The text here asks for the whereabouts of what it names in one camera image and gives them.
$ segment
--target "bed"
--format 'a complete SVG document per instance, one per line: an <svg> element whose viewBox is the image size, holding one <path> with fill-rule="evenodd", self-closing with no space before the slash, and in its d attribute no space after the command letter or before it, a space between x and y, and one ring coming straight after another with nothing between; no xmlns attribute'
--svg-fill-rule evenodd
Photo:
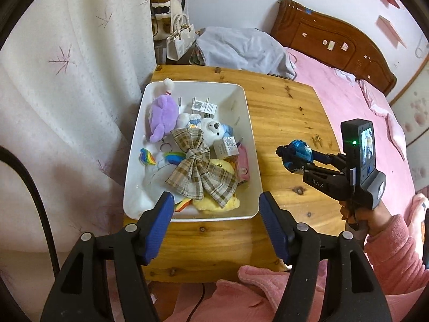
<svg viewBox="0 0 429 322"><path fill-rule="evenodd" d="M362 118L374 123L377 169L387 177L383 201L392 214L400 213L407 219L415 194L408 161L392 143L386 119L368 107L359 84L350 76L349 80L340 77L335 70L366 80L375 104L393 115L385 96L396 84L396 77L381 51L352 25L292 0L281 1L271 36L291 55L295 81L314 88L340 147L342 121Z"/></svg>

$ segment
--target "white plush bear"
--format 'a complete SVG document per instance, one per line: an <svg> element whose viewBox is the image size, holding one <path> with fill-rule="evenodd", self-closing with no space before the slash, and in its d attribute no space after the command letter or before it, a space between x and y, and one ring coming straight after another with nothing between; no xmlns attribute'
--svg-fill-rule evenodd
<svg viewBox="0 0 429 322"><path fill-rule="evenodd" d="M223 125L219 121L212 118L201 118L199 114L188 114L184 112L179 114L176 123L178 128L199 128L203 132L204 143L207 146L212 146L216 140L222 139L224 136L232 136L232 127Z"/></svg>

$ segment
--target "purple plush toy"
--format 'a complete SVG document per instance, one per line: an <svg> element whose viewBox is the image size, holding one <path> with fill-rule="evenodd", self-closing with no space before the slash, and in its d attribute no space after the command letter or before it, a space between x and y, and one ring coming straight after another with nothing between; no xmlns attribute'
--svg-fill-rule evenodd
<svg viewBox="0 0 429 322"><path fill-rule="evenodd" d="M168 90L171 90L171 83L166 84L166 80L164 84ZM169 134L175 128L178 116L179 107L170 94L163 94L155 98L151 104L149 113L149 125L152 131L149 141L151 143L159 142Z"/></svg>

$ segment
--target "pink sleeve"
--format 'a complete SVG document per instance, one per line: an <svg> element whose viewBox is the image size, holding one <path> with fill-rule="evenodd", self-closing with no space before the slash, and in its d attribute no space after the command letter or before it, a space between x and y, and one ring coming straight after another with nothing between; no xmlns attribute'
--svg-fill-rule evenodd
<svg viewBox="0 0 429 322"><path fill-rule="evenodd" d="M428 283L429 270L425 270L415 247L400 214L386 230L368 238L365 251L385 295L410 293Z"/></svg>

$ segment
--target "small screen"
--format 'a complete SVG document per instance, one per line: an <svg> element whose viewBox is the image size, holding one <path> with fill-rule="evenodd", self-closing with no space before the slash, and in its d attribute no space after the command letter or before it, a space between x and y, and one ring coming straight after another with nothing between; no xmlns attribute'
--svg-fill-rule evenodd
<svg viewBox="0 0 429 322"><path fill-rule="evenodd" d="M374 156L374 136L372 135L372 128L362 131L361 149L362 166L365 166Z"/></svg>

